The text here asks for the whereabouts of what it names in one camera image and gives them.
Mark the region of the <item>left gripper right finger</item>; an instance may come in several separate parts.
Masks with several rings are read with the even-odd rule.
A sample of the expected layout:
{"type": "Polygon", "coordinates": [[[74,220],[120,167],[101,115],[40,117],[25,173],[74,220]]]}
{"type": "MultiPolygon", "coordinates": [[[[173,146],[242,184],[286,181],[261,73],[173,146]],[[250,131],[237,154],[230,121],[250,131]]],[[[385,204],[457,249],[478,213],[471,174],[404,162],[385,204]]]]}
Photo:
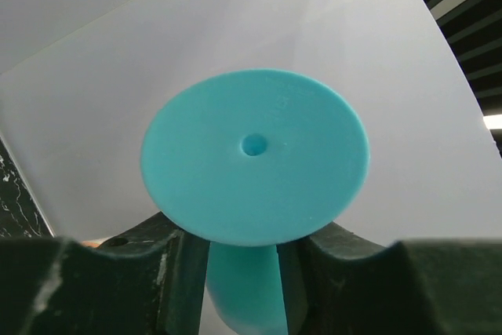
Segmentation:
{"type": "Polygon", "coordinates": [[[277,248],[292,334],[498,334],[501,242],[383,247],[337,224],[277,248]]]}

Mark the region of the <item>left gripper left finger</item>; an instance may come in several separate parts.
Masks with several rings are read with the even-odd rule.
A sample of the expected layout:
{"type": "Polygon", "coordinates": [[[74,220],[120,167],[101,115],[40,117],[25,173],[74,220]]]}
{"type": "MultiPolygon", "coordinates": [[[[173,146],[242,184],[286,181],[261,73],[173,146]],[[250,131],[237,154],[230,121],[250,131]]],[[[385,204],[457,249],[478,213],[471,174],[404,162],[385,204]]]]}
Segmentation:
{"type": "Polygon", "coordinates": [[[2,238],[4,334],[196,334],[209,243],[161,213],[96,248],[2,238]]]}

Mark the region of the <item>blue wine glass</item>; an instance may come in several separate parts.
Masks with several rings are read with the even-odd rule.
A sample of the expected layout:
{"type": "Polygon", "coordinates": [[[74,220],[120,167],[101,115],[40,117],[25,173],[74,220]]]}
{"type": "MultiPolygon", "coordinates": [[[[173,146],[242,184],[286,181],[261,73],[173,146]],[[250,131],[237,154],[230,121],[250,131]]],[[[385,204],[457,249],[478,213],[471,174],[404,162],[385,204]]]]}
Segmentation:
{"type": "Polygon", "coordinates": [[[277,247],[325,227],[357,196],[369,141],[352,107],[290,71],[207,78],[152,119],[140,169],[155,205],[209,241],[206,287],[239,334],[292,334],[277,247]]]}

